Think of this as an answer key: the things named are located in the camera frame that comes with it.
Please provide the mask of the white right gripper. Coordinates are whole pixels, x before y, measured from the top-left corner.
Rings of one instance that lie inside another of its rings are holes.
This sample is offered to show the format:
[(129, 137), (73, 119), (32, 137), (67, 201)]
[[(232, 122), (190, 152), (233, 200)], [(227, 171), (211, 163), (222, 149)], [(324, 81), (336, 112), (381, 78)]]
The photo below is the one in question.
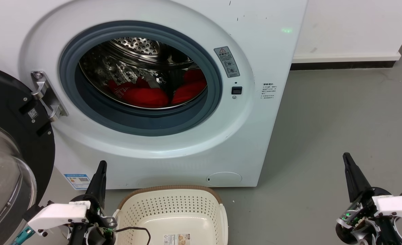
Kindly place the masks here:
[(350, 153), (343, 154), (344, 173), (351, 205), (341, 214), (341, 226), (360, 226), (365, 221), (377, 218), (396, 221), (402, 218), (402, 195), (388, 194), (382, 188), (372, 188)]

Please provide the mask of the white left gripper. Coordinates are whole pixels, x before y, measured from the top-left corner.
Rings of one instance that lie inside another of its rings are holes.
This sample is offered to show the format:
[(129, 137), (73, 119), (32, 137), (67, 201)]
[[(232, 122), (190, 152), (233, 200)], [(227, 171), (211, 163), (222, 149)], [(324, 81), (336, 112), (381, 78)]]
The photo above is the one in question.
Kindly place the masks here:
[(107, 183), (107, 162), (101, 160), (85, 196), (77, 196), (69, 203), (52, 203), (28, 220), (28, 226), (42, 235), (45, 230), (58, 226), (84, 225), (115, 229), (117, 221), (103, 211)]

